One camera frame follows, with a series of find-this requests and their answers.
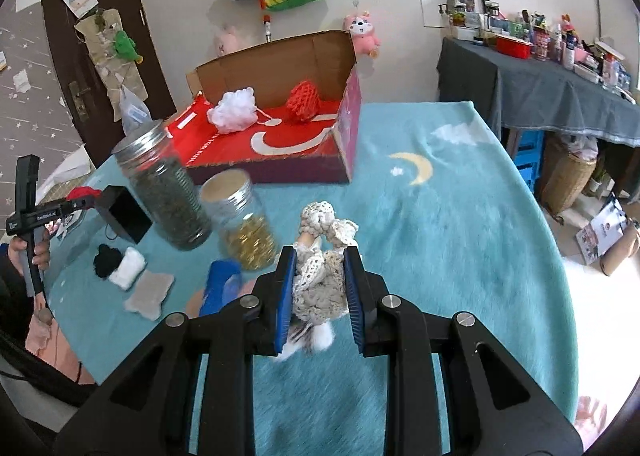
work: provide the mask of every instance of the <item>wicker basket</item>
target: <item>wicker basket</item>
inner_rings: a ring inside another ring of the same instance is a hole
[[[540,202],[552,214],[568,209],[587,185],[595,167],[596,160],[583,160],[567,151],[558,137],[549,137],[540,177]]]

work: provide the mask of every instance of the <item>person's hand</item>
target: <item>person's hand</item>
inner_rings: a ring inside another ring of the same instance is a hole
[[[9,260],[15,269],[24,277],[22,272],[22,264],[20,263],[20,252],[26,250],[27,242],[19,237],[12,238],[9,243]],[[49,252],[49,231],[44,230],[42,235],[42,242],[38,243],[33,249],[35,256],[31,259],[31,262],[35,264],[40,270],[46,270],[49,267],[49,259],[51,258]]]

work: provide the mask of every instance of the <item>blue fuzzy blanket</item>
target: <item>blue fuzzy blanket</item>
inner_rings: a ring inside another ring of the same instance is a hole
[[[124,183],[113,159],[92,186],[109,183]],[[364,266],[381,274],[391,292],[433,314],[473,312],[574,419],[577,341],[560,255],[518,171],[470,103],[366,104],[350,185],[258,192],[285,244],[296,239],[307,203],[332,203],[338,217],[359,224]],[[60,246],[47,285],[71,346],[102,381],[155,324],[125,312],[128,294],[92,273],[105,241],[104,226],[91,226],[92,219]],[[163,314],[184,309],[220,256],[216,238],[178,254],[150,232],[138,248],[149,270],[175,275]],[[65,251],[73,252],[73,263]],[[386,362],[358,355],[348,318],[334,327],[326,352],[255,361],[258,454],[382,452]]]

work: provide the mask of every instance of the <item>cardboard box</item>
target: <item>cardboard box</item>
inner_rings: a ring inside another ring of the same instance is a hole
[[[320,32],[261,44],[199,66],[187,75],[191,91],[208,103],[192,104],[167,126],[194,182],[200,184],[231,166],[256,183],[350,182],[362,96],[349,34]],[[320,113],[305,124],[289,122],[290,91],[311,80]],[[258,123],[218,134],[206,111],[225,92],[254,89]]]

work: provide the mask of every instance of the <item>pink bunny plush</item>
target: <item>pink bunny plush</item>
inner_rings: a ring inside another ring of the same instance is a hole
[[[368,12],[345,17],[344,31],[351,34],[356,54],[366,54],[373,59],[378,56],[380,40],[376,37],[376,30],[369,22]]]
[[[240,38],[236,35],[235,27],[225,26],[224,30],[216,37],[216,48],[218,49],[218,57],[244,48]]]

